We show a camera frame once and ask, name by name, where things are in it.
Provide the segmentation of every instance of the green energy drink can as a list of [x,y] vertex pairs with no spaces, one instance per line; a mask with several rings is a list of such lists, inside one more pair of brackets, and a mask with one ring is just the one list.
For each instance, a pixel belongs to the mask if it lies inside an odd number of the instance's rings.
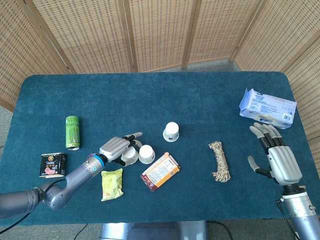
[[67,116],[65,119],[65,147],[68,150],[78,150],[80,147],[79,118]]

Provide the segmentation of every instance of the gray robotic arm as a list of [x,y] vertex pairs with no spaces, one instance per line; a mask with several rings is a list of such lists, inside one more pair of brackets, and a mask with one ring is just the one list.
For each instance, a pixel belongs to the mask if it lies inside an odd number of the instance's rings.
[[320,240],[320,221],[316,207],[312,205],[305,186],[300,186],[302,173],[290,147],[285,146],[282,136],[272,125],[254,123],[250,126],[259,139],[269,161],[270,170],[261,169],[252,156],[248,157],[254,172],[283,186],[282,198],[277,202],[283,216],[281,202],[285,202],[300,240]]
[[141,142],[135,139],[141,135],[141,132],[137,132],[110,139],[100,148],[99,154],[91,154],[65,177],[66,186],[63,188],[55,183],[47,183],[31,190],[0,194],[0,219],[31,213],[41,202],[45,202],[52,210],[61,209],[83,184],[105,168],[106,163],[114,161],[127,166],[120,157],[129,147],[141,146]]

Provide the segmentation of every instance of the gray carpet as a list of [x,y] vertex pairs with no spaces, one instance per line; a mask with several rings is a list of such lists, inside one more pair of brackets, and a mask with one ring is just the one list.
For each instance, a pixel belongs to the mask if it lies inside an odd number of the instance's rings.
[[[190,64],[187,69],[169,68],[162,72],[231,72],[240,71],[238,66],[226,59]],[[0,107],[0,147],[5,145],[12,113]],[[0,161],[3,147],[0,148]],[[243,219],[221,221],[230,229],[234,240],[294,240],[283,219]],[[17,225],[0,235],[0,240],[72,240],[84,227],[83,224],[65,225]],[[101,224],[88,224],[77,240],[99,239]],[[227,231],[220,225],[208,224],[209,240],[229,240]]]

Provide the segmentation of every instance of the table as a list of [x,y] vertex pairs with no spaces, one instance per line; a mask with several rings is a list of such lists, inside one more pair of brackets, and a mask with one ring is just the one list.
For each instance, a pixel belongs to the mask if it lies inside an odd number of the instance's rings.
[[[280,72],[159,72],[124,74],[33,75],[21,88],[0,162],[0,193],[41,186],[41,154],[67,154],[67,173],[114,136],[141,131],[143,144],[156,159],[169,152],[181,169],[151,192],[140,179],[148,165],[123,169],[123,196],[101,202],[101,176],[87,182],[59,211],[40,204],[21,224],[173,222],[222,219],[281,218],[275,200],[282,188],[255,174],[247,157],[268,162],[252,119],[239,115],[245,89],[254,88],[294,100],[287,77]],[[65,118],[80,118],[79,150],[65,147]],[[168,122],[177,122],[179,139],[166,142]],[[314,205],[320,206],[319,178],[298,112],[292,127],[280,130],[301,168]],[[231,180],[215,182],[214,152],[208,144],[222,141]],[[105,170],[121,166],[110,163]],[[21,218],[0,219],[8,225]]]

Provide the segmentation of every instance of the rope bundle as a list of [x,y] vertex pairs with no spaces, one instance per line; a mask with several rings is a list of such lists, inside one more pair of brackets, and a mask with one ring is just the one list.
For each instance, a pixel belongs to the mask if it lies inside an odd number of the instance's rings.
[[222,149],[222,143],[220,141],[214,141],[209,144],[209,148],[214,151],[218,170],[212,173],[215,181],[225,183],[230,180],[230,174],[228,170],[228,164],[225,157],[224,150]]

